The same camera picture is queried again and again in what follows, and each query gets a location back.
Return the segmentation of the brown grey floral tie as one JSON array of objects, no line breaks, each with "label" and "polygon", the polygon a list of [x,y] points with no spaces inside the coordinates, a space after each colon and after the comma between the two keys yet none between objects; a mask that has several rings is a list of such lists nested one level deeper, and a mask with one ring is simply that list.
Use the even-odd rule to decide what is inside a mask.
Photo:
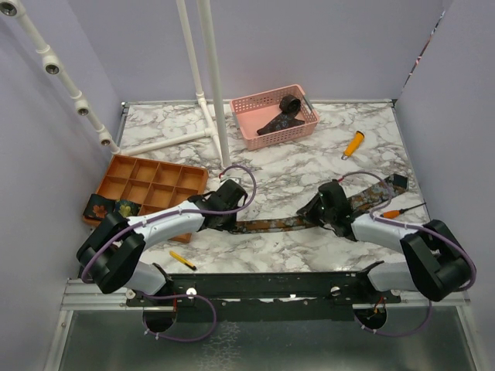
[{"label": "brown grey floral tie", "polygon": [[[389,175],[383,181],[375,183],[362,192],[359,192],[353,196],[346,196],[353,210],[350,221],[353,222],[358,216],[369,212],[369,210],[375,206],[379,206],[381,203],[384,203],[389,199],[393,199],[394,197],[405,193],[407,190],[408,177],[393,174]],[[313,227],[321,226],[307,225],[296,214],[295,216],[281,219],[237,221],[235,229],[230,231],[230,233],[275,233],[303,230]]]}]

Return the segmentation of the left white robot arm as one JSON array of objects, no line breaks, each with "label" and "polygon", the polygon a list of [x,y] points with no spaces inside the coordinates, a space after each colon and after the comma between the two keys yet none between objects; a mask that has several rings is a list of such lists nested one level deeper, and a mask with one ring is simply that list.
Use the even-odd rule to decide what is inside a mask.
[{"label": "left white robot arm", "polygon": [[178,235],[231,228],[239,202],[247,197],[238,183],[228,179],[215,192],[191,196],[156,213],[129,218],[110,213],[77,251],[81,277],[90,278],[104,294],[127,288],[162,305],[172,292],[168,278],[157,264],[140,261],[143,252]]}]

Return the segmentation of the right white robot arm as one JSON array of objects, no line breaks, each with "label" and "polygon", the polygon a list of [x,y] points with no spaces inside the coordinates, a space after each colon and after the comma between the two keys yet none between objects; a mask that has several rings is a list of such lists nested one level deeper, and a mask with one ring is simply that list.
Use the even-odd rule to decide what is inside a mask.
[{"label": "right white robot arm", "polygon": [[417,291],[431,301],[472,283],[476,270],[450,229],[440,220],[407,224],[386,219],[378,202],[352,206],[338,181],[322,184],[297,215],[348,240],[373,243],[401,253],[404,262],[380,263],[355,284],[361,301],[372,302],[383,291]]}]

